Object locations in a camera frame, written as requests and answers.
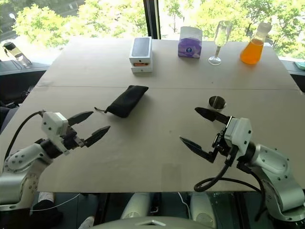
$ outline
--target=water bottle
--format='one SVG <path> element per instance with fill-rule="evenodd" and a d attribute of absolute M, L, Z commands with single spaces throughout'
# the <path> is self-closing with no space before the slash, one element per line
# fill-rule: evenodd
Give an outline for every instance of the water bottle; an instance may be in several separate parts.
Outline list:
<path fill-rule="evenodd" d="M 240 59 L 242 62 L 247 64 L 256 64 L 259 62 L 261 59 L 265 38 L 271 28 L 272 26 L 269 23 L 259 23 L 255 35 L 240 54 Z"/>
<path fill-rule="evenodd" d="M 24 67 L 28 67 L 32 64 L 31 61 L 15 46 L 13 42 L 6 42 L 3 47 L 6 54 L 7 51 L 9 51 Z"/>

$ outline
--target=table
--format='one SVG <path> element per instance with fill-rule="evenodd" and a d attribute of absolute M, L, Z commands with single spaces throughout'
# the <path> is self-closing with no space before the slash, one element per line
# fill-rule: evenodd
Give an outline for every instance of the table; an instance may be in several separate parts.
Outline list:
<path fill-rule="evenodd" d="M 13 133 L 29 114 L 45 109 L 68 118 L 94 106 L 105 108 L 128 85 L 138 84 L 150 89 L 128 118 L 95 112 L 75 126 L 83 138 L 100 127 L 111 128 L 90 148 L 55 159 L 42 174 L 39 191 L 191 191 L 195 183 L 215 176 L 224 165 L 223 156 L 211 164 L 179 140 L 181 135 L 211 149 L 220 126 L 200 117 L 194 108 L 206 107 L 213 95 L 226 99 L 224 114 L 250 118 L 254 142 L 287 154 L 296 180 L 305 187 L 304 96 L 270 47 L 264 47 L 261 62 L 249 67 L 238 60 L 245 43 L 229 42 L 220 52 L 223 63 L 211 66 L 206 60 L 215 50 L 211 42 L 203 42 L 202 56 L 194 60 L 177 57 L 176 41 L 153 40 L 154 72 L 133 75 L 130 45 L 131 41 L 117 39 L 71 42 L 0 136 L 1 161 Z M 13 150 L 44 136 L 40 125 L 38 117 L 29 121 Z M 257 185 L 235 165 L 225 176 Z M 210 190 L 248 188 L 218 182 Z"/>

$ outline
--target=champagne glass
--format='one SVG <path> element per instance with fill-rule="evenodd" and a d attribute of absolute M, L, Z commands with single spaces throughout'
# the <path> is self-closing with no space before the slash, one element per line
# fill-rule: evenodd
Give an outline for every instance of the champagne glass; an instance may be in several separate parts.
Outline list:
<path fill-rule="evenodd" d="M 220 65 L 221 59 L 218 57 L 220 48 L 224 46 L 229 39 L 232 30 L 232 23 L 230 21 L 220 21 L 217 26 L 214 42 L 217 45 L 215 56 L 211 56 L 208 61 L 212 65 Z"/>

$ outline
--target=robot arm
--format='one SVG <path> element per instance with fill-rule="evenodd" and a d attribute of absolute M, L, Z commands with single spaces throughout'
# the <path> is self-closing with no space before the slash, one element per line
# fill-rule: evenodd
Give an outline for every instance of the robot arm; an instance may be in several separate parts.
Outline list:
<path fill-rule="evenodd" d="M 216 135 L 212 144 L 213 152 L 205 152 L 196 143 L 181 138 L 194 153 L 214 162 L 217 153 L 226 157 L 225 166 L 217 176 L 238 161 L 237 168 L 258 177 L 264 187 L 265 204 L 269 214 L 276 220 L 297 222 L 305 219 L 305 196 L 302 188 L 292 175 L 289 158 L 277 149 L 270 149 L 250 141 L 252 128 L 250 120 L 234 118 L 205 108 L 195 109 L 204 118 L 224 123 L 225 128 Z M 205 187 L 196 187 L 196 191 L 205 191 L 218 180 L 214 178 Z"/>
<path fill-rule="evenodd" d="M 40 139 L 33 145 L 11 154 L 4 161 L 0 176 L 0 212 L 29 209 L 32 205 L 39 177 L 53 159 L 69 150 L 87 146 L 101 139 L 109 130 L 106 126 L 94 132 L 88 139 L 79 139 L 71 127 L 88 118 L 93 112 L 83 112 L 66 119 L 60 113 L 44 112 L 42 130 L 48 139 Z"/>

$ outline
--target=floor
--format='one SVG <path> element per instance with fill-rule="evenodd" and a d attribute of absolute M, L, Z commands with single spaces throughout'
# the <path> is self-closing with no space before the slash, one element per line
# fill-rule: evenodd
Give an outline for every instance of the floor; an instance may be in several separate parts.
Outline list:
<path fill-rule="evenodd" d="M 218 229 L 238 229 L 239 218 L 235 207 L 235 197 L 232 193 L 208 193 L 214 208 Z M 57 193 L 55 204 L 63 203 L 77 194 Z M 114 193 L 110 195 L 110 201 L 105 215 L 105 221 L 113 221 L 120 218 L 132 193 Z M 186 200 L 188 194 L 182 193 Z M 258 210 L 260 194 L 247 192 L 244 199 L 248 211 L 251 229 L 271 229 L 272 224 L 263 214 L 259 222 L 254 222 L 254 216 Z M 58 210 L 63 212 L 64 218 L 57 229 L 77 229 L 80 224 L 90 215 L 95 215 L 98 206 L 98 197 L 92 194 L 79 195 L 77 198 L 61 205 Z M 187 218 L 186 207 L 181 203 L 177 193 L 162 193 L 160 215 Z"/>

